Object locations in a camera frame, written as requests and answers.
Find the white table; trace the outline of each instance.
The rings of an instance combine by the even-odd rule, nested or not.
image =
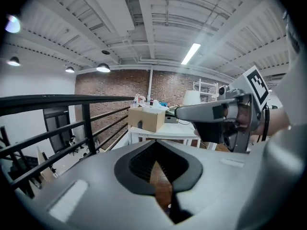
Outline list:
[[[201,139],[194,134],[194,127],[190,123],[188,125],[177,124],[163,124],[157,132],[151,132],[144,129],[129,127],[129,144],[139,142],[139,137],[142,140],[146,138],[154,139],[172,139],[183,140],[183,144],[190,146],[192,140],[197,140],[197,147],[200,147]]]

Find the ceiling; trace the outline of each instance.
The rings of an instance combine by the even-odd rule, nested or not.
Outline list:
[[[30,0],[5,54],[78,74],[104,62],[226,83],[256,66],[271,88],[289,65],[283,12],[277,0]],[[193,43],[201,47],[183,66]]]

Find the cardboard box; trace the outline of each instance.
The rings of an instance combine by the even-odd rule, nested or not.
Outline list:
[[[130,108],[128,113],[128,125],[138,127],[142,121],[142,129],[151,132],[157,130],[164,124],[165,111],[150,107]]]

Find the white wall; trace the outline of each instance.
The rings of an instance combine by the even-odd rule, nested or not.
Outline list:
[[[0,97],[27,94],[74,94],[75,74],[64,68],[48,68],[23,64],[12,67],[0,66]],[[75,122],[74,106],[69,107],[71,123]],[[46,132],[43,110],[36,110],[0,117],[0,126],[5,126],[11,144]],[[36,147],[47,157],[54,154],[49,139],[23,149],[25,155],[36,157]]]
[[[268,100],[268,106],[269,108],[272,108],[272,105],[277,106],[278,108],[281,108],[283,104],[280,102],[279,98],[274,92],[270,92],[270,97]]]

